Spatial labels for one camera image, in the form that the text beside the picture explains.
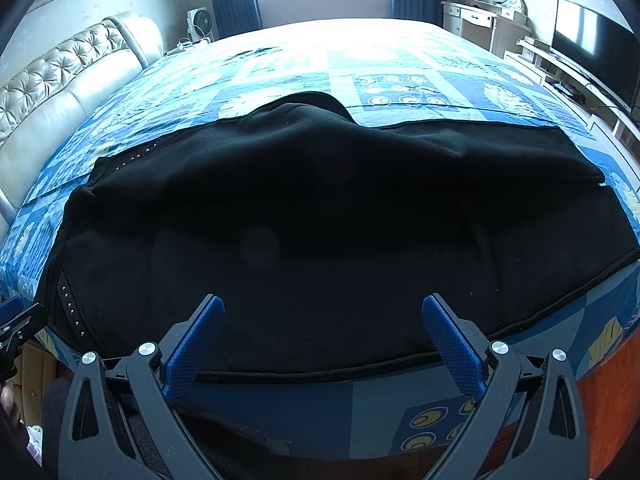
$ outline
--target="hand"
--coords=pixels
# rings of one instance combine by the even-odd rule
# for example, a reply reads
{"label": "hand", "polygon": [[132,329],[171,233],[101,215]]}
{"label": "hand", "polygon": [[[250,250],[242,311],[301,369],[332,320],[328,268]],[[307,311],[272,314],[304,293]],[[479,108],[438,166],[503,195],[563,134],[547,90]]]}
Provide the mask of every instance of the hand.
{"label": "hand", "polygon": [[20,420],[20,409],[15,402],[14,386],[10,383],[0,383],[2,392],[0,393],[0,406],[4,409],[6,416],[20,441],[27,446],[29,444],[29,432]]}

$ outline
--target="bed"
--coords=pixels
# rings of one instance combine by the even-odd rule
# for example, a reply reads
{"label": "bed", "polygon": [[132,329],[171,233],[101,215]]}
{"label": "bed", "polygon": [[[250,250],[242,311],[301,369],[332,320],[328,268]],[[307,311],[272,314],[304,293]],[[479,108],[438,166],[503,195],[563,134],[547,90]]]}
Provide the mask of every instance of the bed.
{"label": "bed", "polygon": [[[146,42],[153,43],[148,37]],[[301,91],[331,94],[365,126],[439,118],[560,126],[603,171],[640,238],[640,203],[631,184],[638,176],[616,161],[620,155],[612,145],[588,132],[557,98],[513,66],[434,25],[398,20],[297,23],[176,56],[156,56],[144,70],[132,56],[140,66],[137,73],[127,72],[132,80],[123,83],[126,78],[121,78],[113,94],[105,90],[96,96],[104,101],[77,128],[68,131],[67,125],[66,134],[48,141],[47,156],[41,150],[41,160],[33,160],[27,148],[18,146],[10,155],[14,169],[0,170],[0,189],[7,197],[2,210],[6,234],[0,228],[4,296],[18,295],[25,304],[33,299],[65,202],[87,181],[98,157],[181,128],[240,116]],[[102,70],[101,63],[95,64],[96,71]],[[0,157],[21,127],[5,140]],[[10,171],[24,171],[21,179],[30,180],[23,193],[10,187]],[[584,377],[635,333],[639,274],[638,262],[630,264],[507,342],[519,352],[535,354],[563,348],[577,377]],[[41,332],[40,340],[64,364],[76,366],[79,355],[51,332]],[[336,383],[197,383],[182,407],[278,454],[338,460],[444,446],[470,411],[468,401],[446,368],[436,363]],[[516,420],[516,408],[505,426]]]}

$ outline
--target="blue gripper pad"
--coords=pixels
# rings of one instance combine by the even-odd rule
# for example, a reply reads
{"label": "blue gripper pad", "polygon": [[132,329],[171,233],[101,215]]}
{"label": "blue gripper pad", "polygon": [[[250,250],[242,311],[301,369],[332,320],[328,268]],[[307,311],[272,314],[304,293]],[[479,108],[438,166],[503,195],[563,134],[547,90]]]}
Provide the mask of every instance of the blue gripper pad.
{"label": "blue gripper pad", "polygon": [[22,312],[22,300],[18,296],[0,304],[0,326],[6,325]]}
{"label": "blue gripper pad", "polygon": [[187,394],[197,373],[202,369],[213,342],[225,320],[225,305],[214,296],[191,325],[182,341],[164,366],[162,394],[171,405]]}
{"label": "blue gripper pad", "polygon": [[433,296],[427,296],[422,302],[422,323],[460,393],[479,402],[486,391],[482,359]]}

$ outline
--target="tv screen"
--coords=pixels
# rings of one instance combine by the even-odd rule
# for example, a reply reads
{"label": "tv screen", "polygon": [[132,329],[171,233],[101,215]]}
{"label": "tv screen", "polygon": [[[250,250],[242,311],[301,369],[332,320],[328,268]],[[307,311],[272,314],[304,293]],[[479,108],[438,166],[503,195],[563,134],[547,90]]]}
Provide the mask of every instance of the tv screen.
{"label": "tv screen", "polygon": [[558,0],[552,48],[577,63],[628,108],[640,86],[640,43],[622,25],[580,5]]}

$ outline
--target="tufted headboard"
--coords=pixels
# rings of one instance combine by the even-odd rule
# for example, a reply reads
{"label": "tufted headboard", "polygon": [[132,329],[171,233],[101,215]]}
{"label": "tufted headboard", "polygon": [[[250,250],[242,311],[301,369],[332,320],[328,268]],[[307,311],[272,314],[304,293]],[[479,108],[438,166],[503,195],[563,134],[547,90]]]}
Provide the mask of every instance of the tufted headboard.
{"label": "tufted headboard", "polygon": [[157,25],[123,12],[63,41],[0,88],[0,242],[56,148],[162,54]]}

